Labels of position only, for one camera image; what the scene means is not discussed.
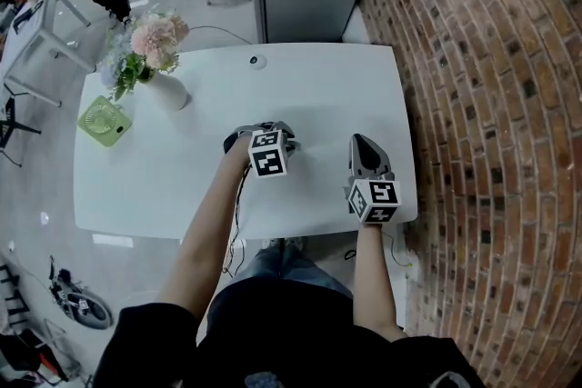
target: black t-shirt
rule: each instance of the black t-shirt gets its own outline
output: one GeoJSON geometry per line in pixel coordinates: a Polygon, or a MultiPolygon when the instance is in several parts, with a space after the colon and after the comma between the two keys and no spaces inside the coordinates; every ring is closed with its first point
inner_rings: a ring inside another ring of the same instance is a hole
{"type": "Polygon", "coordinates": [[[453,340],[389,343],[353,325],[352,300],[300,282],[249,278],[213,301],[205,339],[186,309],[124,309],[95,374],[95,388],[429,386],[447,371],[483,387],[453,340]]]}

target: white desk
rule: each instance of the white desk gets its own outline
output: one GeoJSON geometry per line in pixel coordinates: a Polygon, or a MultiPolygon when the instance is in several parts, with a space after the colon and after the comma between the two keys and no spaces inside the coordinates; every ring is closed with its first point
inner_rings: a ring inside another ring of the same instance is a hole
{"type": "MultiPolygon", "coordinates": [[[[249,174],[241,237],[329,234],[357,229],[343,186],[353,133],[382,146],[401,182],[395,223],[416,218],[416,180],[404,96],[392,49],[377,45],[245,45],[181,54],[174,75],[192,95],[167,114],[142,85],[119,103],[133,125],[109,149],[77,129],[75,219],[110,234],[182,238],[241,124],[283,120],[301,150],[287,176],[249,174]],[[253,55],[267,65],[250,67],[253,55]]],[[[79,114],[107,95],[99,74],[85,80],[79,114]]]]}
{"type": "MultiPolygon", "coordinates": [[[[87,62],[74,49],[66,45],[65,41],[53,33],[52,24],[55,19],[53,17],[49,18],[46,14],[49,0],[29,0],[18,12],[16,18],[27,10],[34,8],[37,2],[40,1],[43,1],[42,6],[27,22],[20,25],[18,34],[15,32],[12,25],[10,25],[8,28],[8,36],[6,38],[4,54],[2,55],[2,61],[0,62],[0,88],[3,87],[4,81],[6,81],[7,83],[12,83],[19,88],[24,89],[29,94],[34,95],[39,99],[48,102],[49,104],[60,106],[60,101],[56,101],[49,95],[42,93],[41,91],[26,83],[23,83],[21,80],[10,75],[20,55],[30,44],[33,43],[33,41],[39,35],[57,51],[62,52],[68,56],[71,60],[84,67],[85,70],[95,71],[95,64],[87,62]]],[[[63,4],[66,5],[66,7],[73,13],[73,15],[75,15],[85,26],[90,25],[89,21],[79,13],[79,11],[75,8],[70,0],[60,1],[63,2],[63,4]]]]}

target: tiled floor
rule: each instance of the tiled floor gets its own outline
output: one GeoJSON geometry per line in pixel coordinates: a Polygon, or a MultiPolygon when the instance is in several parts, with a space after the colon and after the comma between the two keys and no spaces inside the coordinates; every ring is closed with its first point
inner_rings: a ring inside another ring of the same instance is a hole
{"type": "MultiPolygon", "coordinates": [[[[97,59],[105,43],[106,13],[89,0],[73,1],[91,19],[92,25],[82,27],[58,5],[55,29],[67,40],[79,41],[82,55],[97,59]]],[[[134,14],[155,5],[171,7],[190,26],[220,26],[255,42],[251,2],[215,1],[218,5],[207,6],[205,0],[147,0],[146,5],[134,10],[134,14]]],[[[222,31],[199,29],[183,42],[183,50],[240,44],[239,39],[222,31]]],[[[92,292],[105,299],[115,314],[123,306],[151,301],[166,277],[179,242],[136,237],[132,248],[95,244],[92,232],[75,226],[73,147],[85,72],[65,57],[54,59],[43,45],[24,62],[18,75],[58,96],[63,106],[57,109],[29,96],[18,98],[19,121],[39,127],[43,133],[16,134],[10,141],[8,151],[16,159],[23,158],[22,169],[0,158],[0,251],[9,262],[19,262],[44,285],[48,285],[49,255],[53,255],[60,266],[72,271],[75,280],[83,281],[92,292]],[[48,215],[48,223],[41,222],[41,213],[48,215]],[[13,254],[8,252],[10,241],[15,243],[13,254]]],[[[395,249],[403,250],[403,244],[400,238],[395,249]]],[[[353,261],[346,262],[344,253],[354,245],[354,234],[314,238],[309,245],[309,255],[350,285],[353,261]]],[[[248,242],[247,260],[259,246],[259,242],[248,242]]],[[[397,293],[398,320],[404,322],[405,269],[395,266],[391,260],[389,263],[397,293]]],[[[31,275],[23,274],[21,288],[35,317],[48,318],[63,327],[76,357],[87,372],[92,372],[113,330],[90,330],[67,320],[52,303],[47,290],[31,275]]]]}

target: small white round object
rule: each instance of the small white round object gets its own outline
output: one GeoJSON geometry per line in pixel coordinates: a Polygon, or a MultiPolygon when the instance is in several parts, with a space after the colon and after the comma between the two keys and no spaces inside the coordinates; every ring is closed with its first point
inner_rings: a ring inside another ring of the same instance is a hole
{"type": "Polygon", "coordinates": [[[251,65],[253,70],[262,70],[266,67],[266,57],[261,54],[253,55],[248,63],[251,65]]]}

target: white vase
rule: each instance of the white vase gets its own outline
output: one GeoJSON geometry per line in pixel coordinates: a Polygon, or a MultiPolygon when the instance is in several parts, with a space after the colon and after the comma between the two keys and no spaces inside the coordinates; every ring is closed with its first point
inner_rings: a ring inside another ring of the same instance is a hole
{"type": "Polygon", "coordinates": [[[154,95],[156,101],[169,112],[182,110],[188,100],[188,92],[184,84],[173,76],[160,73],[157,70],[145,87],[154,95]]]}

